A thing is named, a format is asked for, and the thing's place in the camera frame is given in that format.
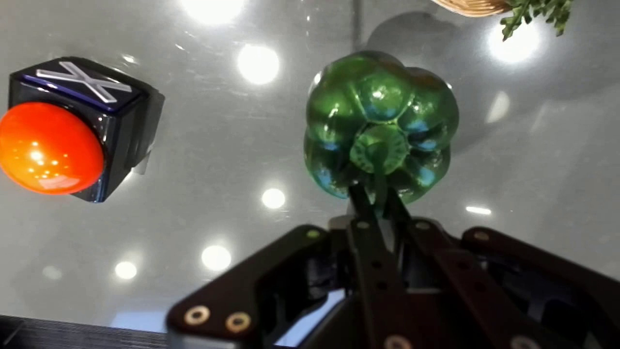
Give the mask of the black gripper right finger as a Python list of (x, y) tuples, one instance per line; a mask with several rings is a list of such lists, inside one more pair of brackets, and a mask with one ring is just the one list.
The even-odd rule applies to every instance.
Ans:
[(415, 301), (425, 334), (437, 346), (468, 349), (553, 349), (555, 336), (528, 319), (483, 264), (429, 220), (413, 220), (388, 191), (400, 272)]

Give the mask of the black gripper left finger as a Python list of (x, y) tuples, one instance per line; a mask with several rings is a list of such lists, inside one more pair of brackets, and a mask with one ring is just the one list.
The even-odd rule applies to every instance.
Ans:
[(351, 187), (353, 224), (347, 241), (355, 264), (369, 349), (421, 349), (396, 258), (384, 245), (376, 212), (363, 187)]

